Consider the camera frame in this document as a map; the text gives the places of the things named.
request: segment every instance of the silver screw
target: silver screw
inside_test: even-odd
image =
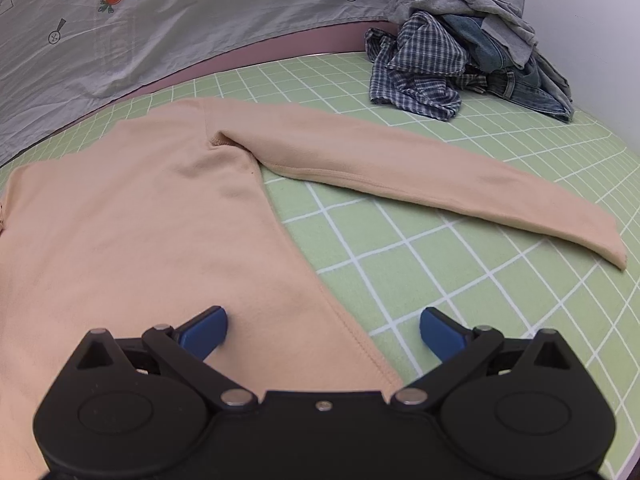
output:
[[[316,402],[316,410],[319,412],[328,412],[334,405],[328,400],[318,400]]]
[[[405,406],[415,406],[416,404],[422,404],[427,400],[429,396],[427,392],[420,388],[403,388],[396,393],[396,399],[402,402]]]
[[[222,402],[227,406],[245,406],[254,400],[254,396],[251,392],[243,390],[242,388],[233,388],[223,392],[222,395],[220,395],[220,399],[222,399]]]

